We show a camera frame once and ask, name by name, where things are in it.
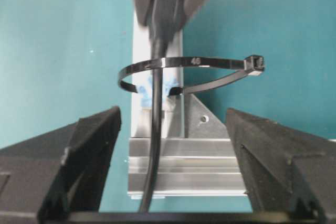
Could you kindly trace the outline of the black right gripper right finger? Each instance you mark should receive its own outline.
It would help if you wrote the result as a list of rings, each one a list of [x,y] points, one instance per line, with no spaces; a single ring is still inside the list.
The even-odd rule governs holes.
[[[253,211],[335,223],[335,142],[233,108],[226,127]]]

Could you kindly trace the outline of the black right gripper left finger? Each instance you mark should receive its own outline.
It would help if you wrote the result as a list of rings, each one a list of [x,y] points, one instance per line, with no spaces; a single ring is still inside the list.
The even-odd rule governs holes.
[[[121,128],[117,106],[1,149],[1,223],[98,211]]]

